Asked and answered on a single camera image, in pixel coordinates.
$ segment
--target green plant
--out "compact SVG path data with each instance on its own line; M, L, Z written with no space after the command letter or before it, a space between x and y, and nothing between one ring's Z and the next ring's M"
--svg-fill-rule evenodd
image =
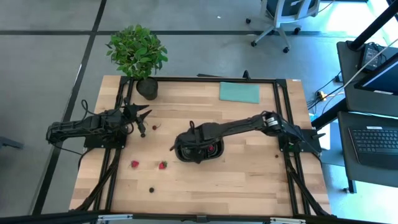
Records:
M111 61L118 64L118 70L123 71L128 77L138 80L151 75L154 68L162 69L162 62L167 62L167 50L160 44L156 35L140 25L133 26L111 36L111 41L105 44L111 50L106 55L111 56Z

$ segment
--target laptop keyboard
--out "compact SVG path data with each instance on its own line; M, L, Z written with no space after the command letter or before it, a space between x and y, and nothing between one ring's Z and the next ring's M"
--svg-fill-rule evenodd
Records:
M398 131L349 128L358 153L398 154Z

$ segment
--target potted plant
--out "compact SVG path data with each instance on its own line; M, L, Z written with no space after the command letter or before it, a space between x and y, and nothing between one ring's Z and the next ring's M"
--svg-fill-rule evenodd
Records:
M167 50L160 44L156 35L150 30L137 25L111 36L111 41L106 44L110 50L106 55L111 56L111 61L118 64L118 70L123 71L128 77L138 80L137 91L147 100L157 97L157 81L150 77L152 69L162 69L162 62L168 58L163 55Z

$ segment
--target white cable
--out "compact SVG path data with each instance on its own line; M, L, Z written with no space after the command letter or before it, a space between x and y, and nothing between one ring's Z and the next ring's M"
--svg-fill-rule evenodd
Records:
M333 0L331 3L329 3L329 5L327 5L326 7L324 7L323 9L321 9L320 11L318 11L318 13L319 12L322 12L323 10L325 10L327 7L329 7L334 1L336 1L336 0Z
M343 85L342 88L345 89L346 86L348 86L348 84L349 84L351 81L353 81L353 79L354 79L360 72L362 72L362 70L363 70L366 66L368 66L369 63L371 63L371 61L373 61L373 60L374 60L375 58L377 58L380 54L382 54L385 50L387 50L391 45L393 45L395 42L397 42L397 40L398 40L398 39L394 40L391 44L389 44L387 47L385 47L384 49L382 49L377 55L375 55L370 61L368 61L361 69L359 69L359 70L355 73L355 75L354 75L353 77L350 78L350 80L348 80L347 83L345 83L345 84ZM336 96L337 96L337 95L332 96L331 99L326 103L325 107L324 107L323 110L322 110L322 114L323 114L323 112L325 112L325 108L328 106L328 104L330 103L330 101L331 101L332 99L334 99Z

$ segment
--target office chair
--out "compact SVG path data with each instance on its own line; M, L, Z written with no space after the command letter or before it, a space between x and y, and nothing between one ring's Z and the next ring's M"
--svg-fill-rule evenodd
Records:
M265 35L271 35L278 31L279 35L285 40L287 47L283 52L287 53L290 50L290 43L287 40L286 33L282 28L282 24L296 22L308 16L315 17L319 11L320 0L262 0L260 18L270 25L256 40L251 42L255 47L257 42ZM249 24L251 19L247 18L246 23ZM300 25L295 25L294 34L298 34L301 30Z

